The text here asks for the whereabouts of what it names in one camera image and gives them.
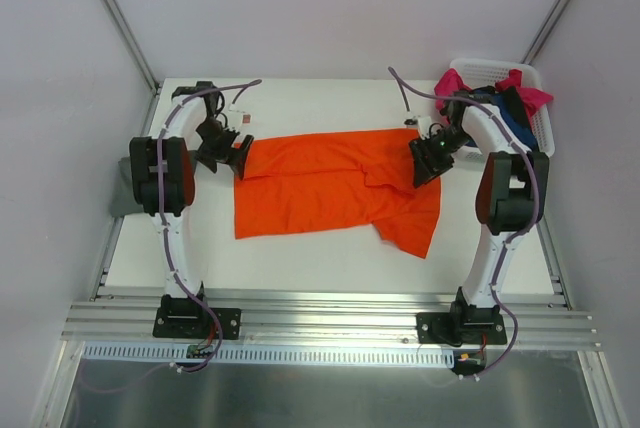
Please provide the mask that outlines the orange t shirt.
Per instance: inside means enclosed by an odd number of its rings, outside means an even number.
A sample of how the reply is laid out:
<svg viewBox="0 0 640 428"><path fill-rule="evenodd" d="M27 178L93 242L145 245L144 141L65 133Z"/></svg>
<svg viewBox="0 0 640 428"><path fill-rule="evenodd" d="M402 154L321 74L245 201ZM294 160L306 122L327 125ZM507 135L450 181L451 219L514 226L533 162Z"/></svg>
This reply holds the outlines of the orange t shirt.
<svg viewBox="0 0 640 428"><path fill-rule="evenodd" d="M413 185L407 128L258 140L234 183L238 239L373 226L379 237L427 256L441 211L441 184Z"/></svg>

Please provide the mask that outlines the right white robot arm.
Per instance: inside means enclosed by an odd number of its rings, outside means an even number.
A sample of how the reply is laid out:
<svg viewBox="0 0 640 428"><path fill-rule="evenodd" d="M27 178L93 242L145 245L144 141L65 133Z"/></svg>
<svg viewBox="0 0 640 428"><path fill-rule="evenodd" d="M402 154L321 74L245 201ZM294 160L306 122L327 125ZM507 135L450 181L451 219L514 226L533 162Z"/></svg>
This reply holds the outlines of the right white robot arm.
<svg viewBox="0 0 640 428"><path fill-rule="evenodd" d="M472 267L445 312L416 316L422 344L504 345L504 316L500 300L509 264L521 239L544 211L549 158L522 143L484 94L458 91L440 97L446 126L433 132L419 120L418 138L410 141L413 184L421 187L454 165L454 155L474 143L485 159L476 194L475 213L481 225Z"/></svg>

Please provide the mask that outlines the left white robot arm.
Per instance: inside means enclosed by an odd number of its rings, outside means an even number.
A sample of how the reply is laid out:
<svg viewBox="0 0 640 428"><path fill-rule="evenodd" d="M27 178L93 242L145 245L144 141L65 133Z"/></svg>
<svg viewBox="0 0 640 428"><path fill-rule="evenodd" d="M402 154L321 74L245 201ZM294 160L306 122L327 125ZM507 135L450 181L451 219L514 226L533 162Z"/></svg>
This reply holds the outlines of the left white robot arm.
<svg viewBox="0 0 640 428"><path fill-rule="evenodd" d="M162 247L165 286L152 332L156 338L212 342L239 336L240 309L208 304L189 234L196 167L215 173L226 165L243 179L254 141L241 132L244 114L227 109L226 91L204 80L177 87L157 134L129 143L133 197L150 216Z"/></svg>

